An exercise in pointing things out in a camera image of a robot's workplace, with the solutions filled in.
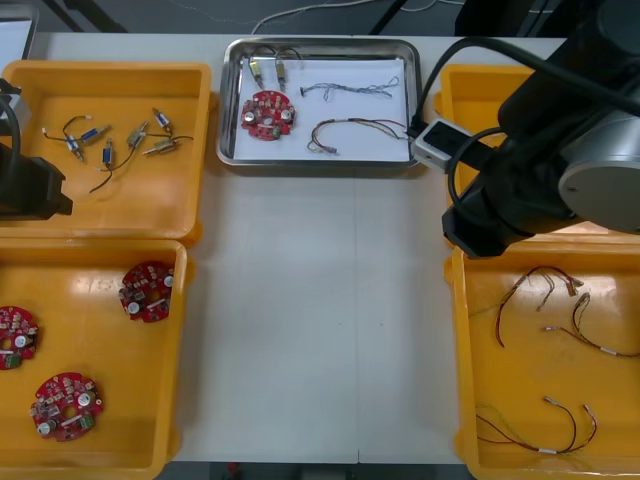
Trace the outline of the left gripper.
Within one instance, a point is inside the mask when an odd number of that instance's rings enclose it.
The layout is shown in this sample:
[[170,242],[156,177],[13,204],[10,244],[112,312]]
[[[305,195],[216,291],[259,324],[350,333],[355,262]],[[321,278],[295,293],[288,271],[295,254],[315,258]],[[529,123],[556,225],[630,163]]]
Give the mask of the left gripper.
[[73,201],[62,192],[66,177],[41,157],[15,156],[1,145],[1,220],[48,220],[72,214]]

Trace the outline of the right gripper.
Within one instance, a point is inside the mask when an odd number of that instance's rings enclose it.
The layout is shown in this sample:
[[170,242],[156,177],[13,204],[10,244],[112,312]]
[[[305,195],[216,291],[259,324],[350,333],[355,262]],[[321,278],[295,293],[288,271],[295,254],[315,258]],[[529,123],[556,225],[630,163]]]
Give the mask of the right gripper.
[[559,192],[568,166],[563,157],[524,165],[500,148],[475,143],[461,162],[478,174],[459,204],[443,214],[442,227],[445,238],[467,256],[497,257],[514,243],[576,223]]

